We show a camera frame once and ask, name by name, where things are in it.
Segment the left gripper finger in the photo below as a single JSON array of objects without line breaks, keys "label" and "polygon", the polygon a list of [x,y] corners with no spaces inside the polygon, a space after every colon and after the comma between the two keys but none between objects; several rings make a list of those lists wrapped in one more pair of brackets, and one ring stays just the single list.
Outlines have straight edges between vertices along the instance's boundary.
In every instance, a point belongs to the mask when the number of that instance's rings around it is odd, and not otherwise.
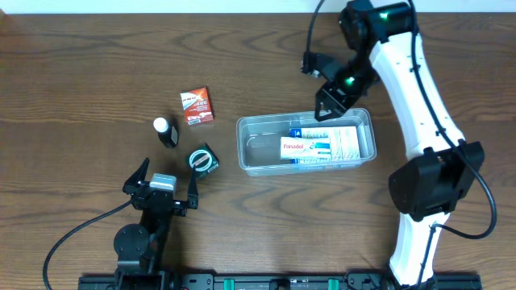
[{"label": "left gripper finger", "polygon": [[189,187],[187,191],[187,207],[189,209],[198,208],[198,187],[195,170],[193,170],[190,175]]},{"label": "left gripper finger", "polygon": [[126,194],[137,194],[142,187],[146,186],[145,177],[147,175],[150,159],[146,158],[139,168],[124,182],[123,192]]}]

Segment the blue cooling patch box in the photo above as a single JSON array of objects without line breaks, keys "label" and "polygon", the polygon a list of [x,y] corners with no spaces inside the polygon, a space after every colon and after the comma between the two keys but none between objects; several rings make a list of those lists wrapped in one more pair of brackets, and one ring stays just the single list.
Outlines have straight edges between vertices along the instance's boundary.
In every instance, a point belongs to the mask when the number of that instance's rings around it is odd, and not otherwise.
[{"label": "blue cooling patch box", "polygon": [[360,159],[358,134],[354,126],[291,128],[289,136],[304,139],[329,139],[331,143],[331,158],[298,157],[290,160],[292,164],[315,164]]}]

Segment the white Panadol box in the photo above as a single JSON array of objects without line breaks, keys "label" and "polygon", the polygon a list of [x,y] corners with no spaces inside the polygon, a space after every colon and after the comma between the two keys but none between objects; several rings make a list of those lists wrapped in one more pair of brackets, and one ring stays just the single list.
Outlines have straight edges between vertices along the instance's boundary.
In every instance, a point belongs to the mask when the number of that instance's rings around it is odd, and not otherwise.
[{"label": "white Panadol box", "polygon": [[280,158],[287,159],[331,159],[331,141],[328,138],[304,139],[282,137]]}]

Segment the red and white box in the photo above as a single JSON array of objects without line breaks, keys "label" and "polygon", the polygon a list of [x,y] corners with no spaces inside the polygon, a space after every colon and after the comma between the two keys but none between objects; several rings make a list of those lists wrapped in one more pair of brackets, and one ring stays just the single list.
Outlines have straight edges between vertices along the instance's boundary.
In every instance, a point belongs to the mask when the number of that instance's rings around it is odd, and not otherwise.
[{"label": "red and white box", "polygon": [[185,120],[189,126],[199,125],[214,120],[207,87],[180,93]]}]

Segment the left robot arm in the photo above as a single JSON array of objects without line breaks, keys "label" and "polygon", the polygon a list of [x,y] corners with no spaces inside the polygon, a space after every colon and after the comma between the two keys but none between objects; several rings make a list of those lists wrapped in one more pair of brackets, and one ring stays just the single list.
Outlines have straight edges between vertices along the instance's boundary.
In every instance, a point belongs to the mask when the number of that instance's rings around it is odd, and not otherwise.
[{"label": "left robot arm", "polygon": [[174,271],[161,266],[164,246],[174,216],[184,217],[189,209],[198,207],[196,169],[191,170],[187,199],[175,198],[177,178],[155,174],[145,180],[149,159],[125,181],[123,192],[130,196],[130,204],[142,212],[139,223],[122,227],[114,237],[118,255],[114,276],[114,290],[149,289],[170,290],[181,287],[181,278]]}]

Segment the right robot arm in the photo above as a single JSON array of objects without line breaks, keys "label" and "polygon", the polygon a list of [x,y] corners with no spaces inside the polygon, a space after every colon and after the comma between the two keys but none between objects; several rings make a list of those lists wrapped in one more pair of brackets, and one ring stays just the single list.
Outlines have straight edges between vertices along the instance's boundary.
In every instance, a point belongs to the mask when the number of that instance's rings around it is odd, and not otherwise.
[{"label": "right robot arm", "polygon": [[464,198],[484,161],[452,121],[425,61],[412,2],[374,6],[350,1],[339,26],[355,55],[346,63],[306,51],[302,70],[324,77],[315,97],[318,121],[343,116],[382,82],[402,129],[406,164],[389,177],[400,213],[397,243],[383,289],[478,289],[474,274],[434,273],[432,262],[447,219]]}]

